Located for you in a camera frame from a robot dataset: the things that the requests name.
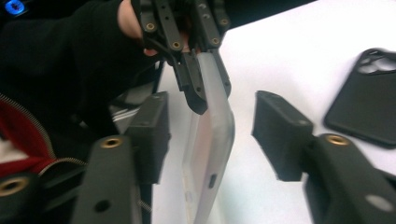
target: clear phone case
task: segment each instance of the clear phone case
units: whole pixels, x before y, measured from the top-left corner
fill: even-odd
[[[183,159],[183,182],[189,224],[207,222],[234,139],[233,112],[211,53],[198,62],[205,86],[207,111],[191,112],[191,130]]]

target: white surface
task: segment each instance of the white surface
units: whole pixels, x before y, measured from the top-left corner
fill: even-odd
[[[283,96],[315,123],[314,134],[334,133],[323,117],[353,63],[366,49],[396,51],[396,1],[319,0],[231,30],[221,56],[233,85],[229,98],[235,142],[210,223],[308,224],[303,183],[283,183],[251,136],[255,92]],[[166,67],[172,140],[162,182],[154,190],[153,223],[184,224],[181,162],[189,109]],[[396,174],[396,150],[351,138],[377,168]]]

